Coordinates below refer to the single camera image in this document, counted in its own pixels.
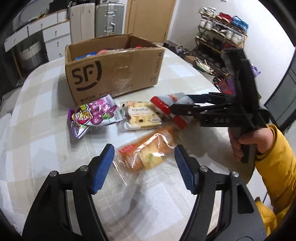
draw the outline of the gray suitcase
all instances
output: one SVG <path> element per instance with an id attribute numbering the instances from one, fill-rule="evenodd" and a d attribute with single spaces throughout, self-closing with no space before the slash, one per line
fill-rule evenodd
<path id="1" fill-rule="evenodd" d="M 96 6 L 95 36 L 122 34 L 124 4 L 103 3 Z"/>

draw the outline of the metal bolt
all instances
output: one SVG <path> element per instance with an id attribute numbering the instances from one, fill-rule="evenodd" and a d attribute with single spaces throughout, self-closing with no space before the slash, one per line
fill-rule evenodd
<path id="1" fill-rule="evenodd" d="M 81 166 L 80 167 L 80 171 L 82 171 L 82 172 L 86 172 L 88 169 L 89 169 L 88 166 Z"/>
<path id="2" fill-rule="evenodd" d="M 207 171 L 208 171 L 208 168 L 207 168 L 206 166 L 201 166 L 201 167 L 200 167 L 200 170 L 201 170 L 202 172 L 207 172 Z"/>
<path id="3" fill-rule="evenodd" d="M 238 176 L 239 176 L 239 173 L 236 172 L 236 171 L 233 171 L 233 172 L 231 172 L 231 175 L 232 175 L 233 177 L 238 177 Z"/>
<path id="4" fill-rule="evenodd" d="M 55 177 L 55 176 L 57 175 L 57 171 L 51 171 L 51 172 L 49 173 L 49 175 L 50 175 L 51 177 Z"/>

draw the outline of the sf logo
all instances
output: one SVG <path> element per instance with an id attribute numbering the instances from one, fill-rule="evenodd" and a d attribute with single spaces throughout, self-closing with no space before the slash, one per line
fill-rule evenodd
<path id="1" fill-rule="evenodd" d="M 95 66 L 93 64 L 88 64 L 82 68 L 75 68 L 72 70 L 72 76 L 78 81 L 74 82 L 76 85 L 80 85 L 84 81 L 86 86 L 76 87 L 77 91 L 85 91 L 93 88 L 101 79 L 102 76 L 102 66 L 100 61 L 95 61 Z"/>

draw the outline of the hand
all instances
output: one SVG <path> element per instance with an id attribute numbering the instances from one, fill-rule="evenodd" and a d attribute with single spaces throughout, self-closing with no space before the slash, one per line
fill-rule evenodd
<path id="1" fill-rule="evenodd" d="M 241 135 L 238 139 L 231 134 L 229 128 L 228 134 L 230 138 L 231 147 L 233 150 L 233 155 L 237 161 L 240 161 L 241 158 L 244 156 L 241 144 L 256 144 L 257 150 L 263 154 L 267 152 L 269 149 L 271 149 L 274 141 L 274 135 L 270 128 L 262 128 L 256 131 L 246 133 L 244 135 Z"/>

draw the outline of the table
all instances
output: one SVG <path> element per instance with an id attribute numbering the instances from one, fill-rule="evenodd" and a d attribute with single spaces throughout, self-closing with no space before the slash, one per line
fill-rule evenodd
<path id="1" fill-rule="evenodd" d="M 67 113 L 75 108 L 63 58 L 35 69 L 22 87 L 9 128 L 5 171 L 0 177 L 0 208 L 19 233 L 42 183 L 52 170 L 72 172 L 101 153 L 106 143 L 119 147 L 146 131 L 121 133 L 116 124 L 77 140 L 69 133 Z M 197 70 L 165 50 L 156 86 L 115 98 L 117 102 L 145 101 L 155 95 L 201 94 L 217 89 Z M 201 165 L 228 174 L 236 170 L 245 182 L 252 164 L 232 158 L 227 128 L 195 125 L 183 130 L 184 146 Z M 93 196 L 98 215 L 111 240 L 179 240 L 195 196 L 186 190 L 174 160 L 140 175 L 129 175 L 125 186 L 112 166 L 101 191 Z M 73 230 L 80 233 L 73 194 L 68 191 Z M 215 198 L 210 229 L 218 219 L 220 195 Z"/>

